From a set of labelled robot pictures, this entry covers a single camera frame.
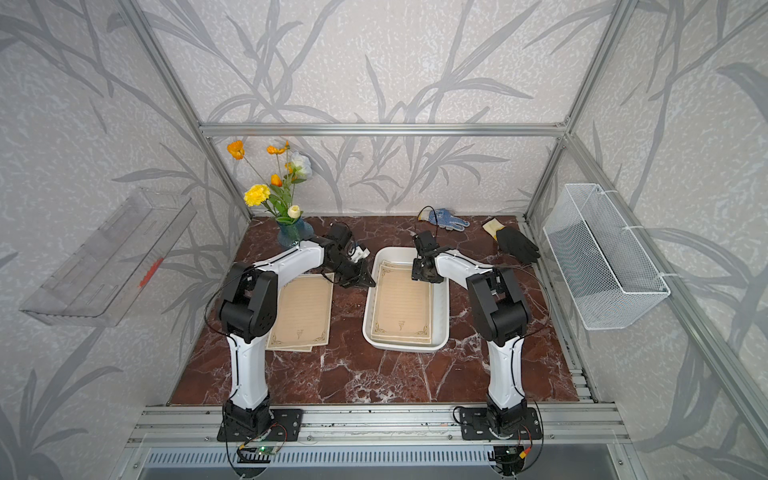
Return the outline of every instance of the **clear acrylic shelf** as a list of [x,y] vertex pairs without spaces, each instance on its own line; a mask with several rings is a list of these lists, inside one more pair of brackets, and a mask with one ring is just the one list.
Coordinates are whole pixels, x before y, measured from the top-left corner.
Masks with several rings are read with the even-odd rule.
[[116,326],[196,212],[187,195],[137,189],[20,310],[48,325]]

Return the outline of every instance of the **blue dotted glove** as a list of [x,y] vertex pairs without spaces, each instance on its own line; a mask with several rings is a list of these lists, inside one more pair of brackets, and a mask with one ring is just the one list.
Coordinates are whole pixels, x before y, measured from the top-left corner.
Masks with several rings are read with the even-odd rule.
[[424,210],[419,215],[419,220],[426,220],[432,225],[443,227],[446,230],[456,230],[457,232],[464,231],[465,227],[469,227],[469,222],[462,220],[461,218],[454,217],[451,212],[445,208],[439,208],[436,211]]

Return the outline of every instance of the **vase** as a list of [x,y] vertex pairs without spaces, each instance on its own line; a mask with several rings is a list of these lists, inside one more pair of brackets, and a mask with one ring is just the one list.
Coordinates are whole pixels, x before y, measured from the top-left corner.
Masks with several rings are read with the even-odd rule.
[[302,217],[299,217],[298,220],[290,225],[277,222],[277,226],[280,227],[280,232],[277,234],[277,243],[285,250],[298,245],[301,240],[306,240],[315,234],[315,229],[312,228],[312,225],[305,222]]

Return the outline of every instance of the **gray leaf pattern wallpaper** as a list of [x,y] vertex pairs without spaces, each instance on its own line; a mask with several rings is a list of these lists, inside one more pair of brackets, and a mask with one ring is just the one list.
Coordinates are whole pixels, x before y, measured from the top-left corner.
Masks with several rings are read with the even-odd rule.
[[[655,5],[633,13],[577,133],[768,392],[768,3]],[[581,181],[566,156],[535,213],[541,239],[560,189]],[[590,377],[623,407],[647,472],[768,478],[768,460],[669,308],[625,330],[583,330],[543,243]]]
[[[484,123],[563,121],[614,3],[142,0],[206,122]],[[113,28],[120,28],[117,20]],[[215,138],[243,189],[252,161],[288,140],[317,180],[313,214],[521,213],[550,138]]]
[[[0,477],[107,477],[165,403],[247,220],[110,2],[0,5]],[[18,311],[136,187],[197,215],[118,326]]]
[[627,35],[579,136],[768,394],[768,2],[671,2]]

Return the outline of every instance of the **white flower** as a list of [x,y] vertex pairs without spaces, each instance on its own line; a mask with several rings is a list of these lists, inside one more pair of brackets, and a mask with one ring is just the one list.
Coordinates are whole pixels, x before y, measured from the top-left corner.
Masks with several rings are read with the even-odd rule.
[[312,177],[312,164],[309,157],[297,151],[292,151],[290,161],[293,163],[299,176],[307,180]]
[[299,218],[301,217],[301,209],[298,205],[291,205],[288,209],[288,217]]

